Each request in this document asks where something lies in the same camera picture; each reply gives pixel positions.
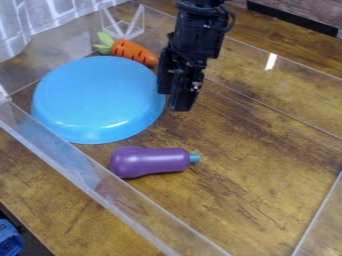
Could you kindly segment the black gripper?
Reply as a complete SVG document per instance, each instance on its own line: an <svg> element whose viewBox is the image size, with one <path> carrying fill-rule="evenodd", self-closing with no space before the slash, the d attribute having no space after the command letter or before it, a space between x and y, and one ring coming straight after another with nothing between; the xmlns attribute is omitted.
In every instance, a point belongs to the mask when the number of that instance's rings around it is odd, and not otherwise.
<svg viewBox="0 0 342 256"><path fill-rule="evenodd" d="M205 68L217 59L224 38L236 25L236 13L228 0L178 0L175 30L169 34L169 45L162 50L158 65L158 92L170 94L171 111L190 111L204 85L201 69L177 69L189 63Z"/></svg>

